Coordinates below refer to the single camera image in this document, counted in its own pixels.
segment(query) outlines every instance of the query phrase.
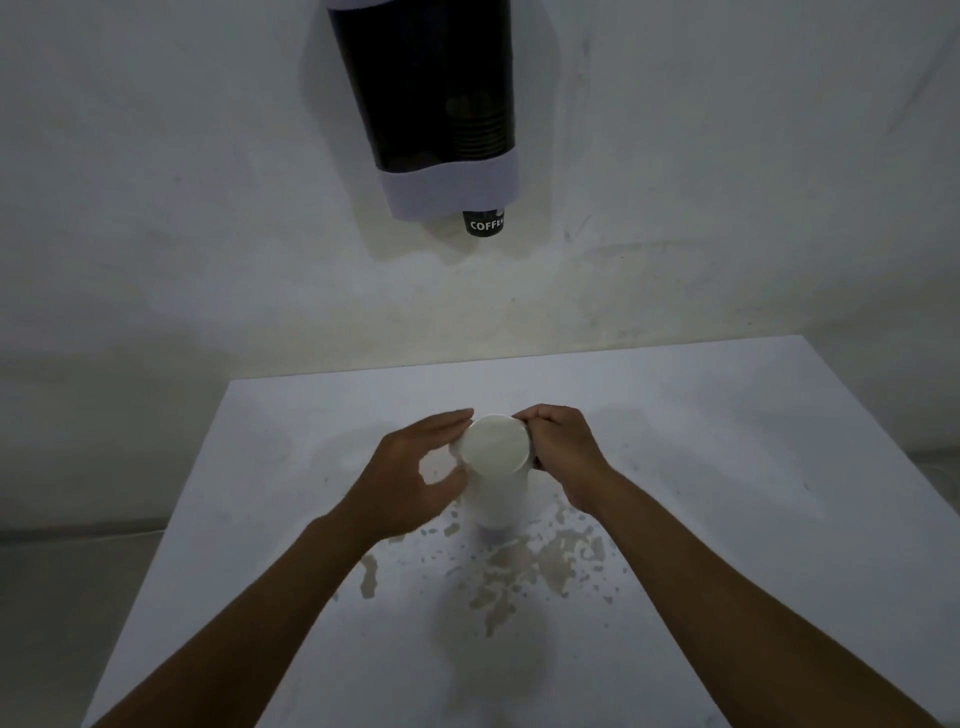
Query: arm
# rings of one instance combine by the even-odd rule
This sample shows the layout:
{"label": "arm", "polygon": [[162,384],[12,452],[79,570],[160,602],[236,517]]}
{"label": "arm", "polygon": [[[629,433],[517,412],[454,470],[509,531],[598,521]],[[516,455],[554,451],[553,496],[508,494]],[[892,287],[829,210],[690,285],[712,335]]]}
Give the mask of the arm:
{"label": "arm", "polygon": [[606,461],[583,415],[516,415],[570,503],[606,528],[734,728],[939,725],[849,651],[713,553]]}
{"label": "arm", "polygon": [[384,437],[344,499],[94,728],[252,728],[361,557],[439,516],[463,492],[463,470],[428,486],[419,464],[459,437],[471,414],[435,415]]}

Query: hand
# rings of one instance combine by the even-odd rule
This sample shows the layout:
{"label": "hand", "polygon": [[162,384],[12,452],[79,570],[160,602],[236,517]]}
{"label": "hand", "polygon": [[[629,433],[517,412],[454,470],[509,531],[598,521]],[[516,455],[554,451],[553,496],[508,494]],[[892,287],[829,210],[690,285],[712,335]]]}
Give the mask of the hand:
{"label": "hand", "polygon": [[595,516],[597,490],[613,468],[583,413],[573,407],[535,404],[514,417],[530,428],[542,468],[564,486],[570,504]]}
{"label": "hand", "polygon": [[439,483],[427,485],[420,461],[460,437],[472,415],[472,409],[444,412],[386,435],[334,513],[346,517],[370,546],[439,516],[467,487],[467,472],[455,468]]}

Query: left hand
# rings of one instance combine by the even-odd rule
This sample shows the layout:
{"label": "left hand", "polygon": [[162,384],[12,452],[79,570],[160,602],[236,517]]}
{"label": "left hand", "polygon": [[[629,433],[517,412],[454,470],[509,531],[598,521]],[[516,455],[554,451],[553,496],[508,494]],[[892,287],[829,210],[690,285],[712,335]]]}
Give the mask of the left hand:
{"label": "left hand", "polygon": [[386,435],[334,511],[349,519],[356,535],[371,546],[435,519],[464,492],[467,472],[458,467],[439,483],[427,485],[420,461],[430,450],[460,437],[472,415],[472,409],[444,412]]}

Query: table surface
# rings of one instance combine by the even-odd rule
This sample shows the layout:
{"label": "table surface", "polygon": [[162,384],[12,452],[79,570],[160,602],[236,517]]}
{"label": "table surface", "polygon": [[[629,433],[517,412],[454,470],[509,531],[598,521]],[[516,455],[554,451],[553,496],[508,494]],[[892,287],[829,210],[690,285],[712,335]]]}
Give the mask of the table surface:
{"label": "table surface", "polygon": [[[233,381],[84,725],[336,503],[383,434],[537,401],[581,408],[612,463],[724,558],[960,717],[960,521],[805,340],[782,337]],[[260,725],[726,725],[603,529],[541,473],[531,503],[512,541],[454,506],[374,548]]]}

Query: white paper cup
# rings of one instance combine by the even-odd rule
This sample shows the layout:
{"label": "white paper cup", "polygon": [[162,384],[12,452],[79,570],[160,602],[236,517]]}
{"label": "white paper cup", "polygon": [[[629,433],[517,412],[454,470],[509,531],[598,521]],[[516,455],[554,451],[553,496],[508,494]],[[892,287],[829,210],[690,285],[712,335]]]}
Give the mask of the white paper cup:
{"label": "white paper cup", "polygon": [[463,503],[470,518],[496,530],[523,519],[533,463],[524,423],[509,415],[481,417],[450,445],[450,453],[468,469]]}

